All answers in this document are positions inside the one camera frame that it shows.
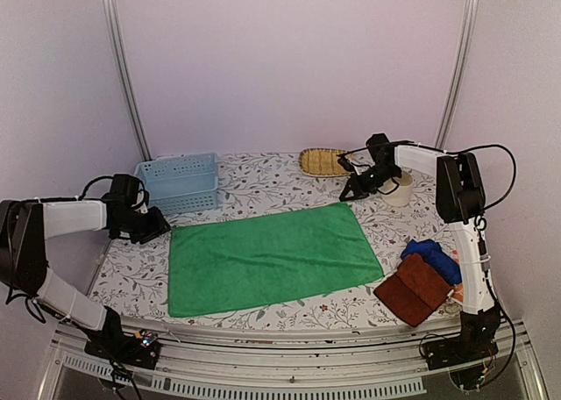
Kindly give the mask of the green microfiber towel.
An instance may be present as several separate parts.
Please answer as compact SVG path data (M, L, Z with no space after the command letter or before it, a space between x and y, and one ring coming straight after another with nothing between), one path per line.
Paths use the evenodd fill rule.
M195 318L281 304L384 275L348 204L175 228L167 309Z

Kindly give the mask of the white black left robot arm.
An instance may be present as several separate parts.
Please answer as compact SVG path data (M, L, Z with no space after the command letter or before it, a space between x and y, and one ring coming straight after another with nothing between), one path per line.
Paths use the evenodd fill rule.
M38 199L1 203L1 281L8 298L34 301L76 325L112 360L131 350L119 314L75 287L74 272L85 269L101 245L99 232L145 244L169 232L156 207L116 201Z

